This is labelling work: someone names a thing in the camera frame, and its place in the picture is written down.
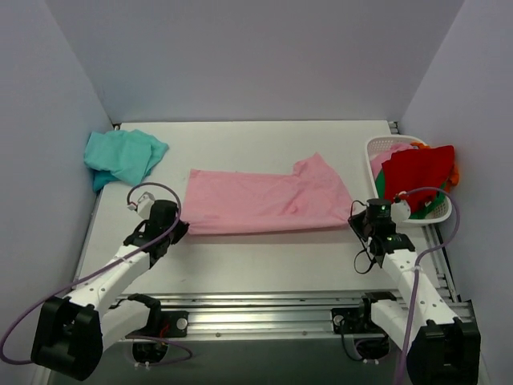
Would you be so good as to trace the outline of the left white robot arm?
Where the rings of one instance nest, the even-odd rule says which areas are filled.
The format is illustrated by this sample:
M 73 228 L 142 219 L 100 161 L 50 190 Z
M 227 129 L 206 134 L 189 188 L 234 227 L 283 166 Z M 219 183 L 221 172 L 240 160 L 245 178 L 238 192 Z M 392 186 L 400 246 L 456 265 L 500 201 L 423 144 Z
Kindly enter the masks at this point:
M 164 326 L 159 300 L 146 294 L 119 296 L 153 268 L 188 231 L 177 203 L 150 201 L 143 220 L 99 275 L 41 307 L 30 354 L 33 363 L 72 379 L 87 379 L 103 352 L 120 339 L 156 337 Z

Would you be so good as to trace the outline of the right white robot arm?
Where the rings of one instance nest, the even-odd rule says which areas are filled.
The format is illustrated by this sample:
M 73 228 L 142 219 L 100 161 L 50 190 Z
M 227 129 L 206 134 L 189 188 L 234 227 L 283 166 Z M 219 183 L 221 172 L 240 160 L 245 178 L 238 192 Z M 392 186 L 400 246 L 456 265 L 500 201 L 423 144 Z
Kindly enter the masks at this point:
M 429 249 L 417 252 L 412 240 L 397 231 L 391 201 L 373 198 L 349 217 L 371 260 L 396 285 L 405 304 L 388 292 L 371 292 L 356 311 L 357 324 L 381 329 L 399 348 L 395 384 L 476 384 L 479 381 L 481 334 L 476 322 L 465 321 L 434 288 L 421 267 Z

